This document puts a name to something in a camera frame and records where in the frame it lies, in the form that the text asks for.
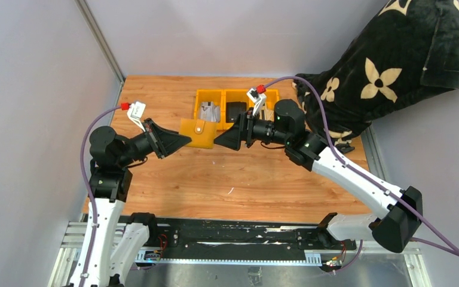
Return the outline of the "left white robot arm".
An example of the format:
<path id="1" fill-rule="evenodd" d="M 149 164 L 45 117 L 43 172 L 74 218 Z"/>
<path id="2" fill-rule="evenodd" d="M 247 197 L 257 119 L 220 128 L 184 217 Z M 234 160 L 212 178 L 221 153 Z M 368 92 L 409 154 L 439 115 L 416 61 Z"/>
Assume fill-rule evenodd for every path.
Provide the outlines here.
<path id="1" fill-rule="evenodd" d="M 142 246 L 159 239 L 157 219 L 152 213 L 133 213 L 116 243 L 117 225 L 127 200 L 133 174 L 131 168 L 151 153 L 166 158 L 191 142 L 189 136 L 162 128 L 147 118 L 133 138 L 101 126 L 89 136 L 91 175 L 86 177 L 90 208 L 78 264 L 68 286 L 124 286 Z"/>

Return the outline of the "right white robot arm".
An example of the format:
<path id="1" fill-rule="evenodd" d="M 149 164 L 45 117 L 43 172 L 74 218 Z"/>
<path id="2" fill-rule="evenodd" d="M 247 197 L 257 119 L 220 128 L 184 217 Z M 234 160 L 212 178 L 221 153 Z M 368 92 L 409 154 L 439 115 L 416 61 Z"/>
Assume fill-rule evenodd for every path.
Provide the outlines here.
<path id="1" fill-rule="evenodd" d="M 401 253 L 421 225 L 423 195 L 418 189 L 386 182 L 331 149 L 323 137 L 307 130 L 305 114 L 293 100 L 278 101 L 272 121 L 254 116 L 251 109 L 242 112 L 214 143 L 238 151 L 256 141 L 282 144 L 290 161 L 330 179 L 371 210 L 369 215 L 327 215 L 317 233 L 322 248 L 333 249 L 343 240 L 374 240 Z"/>

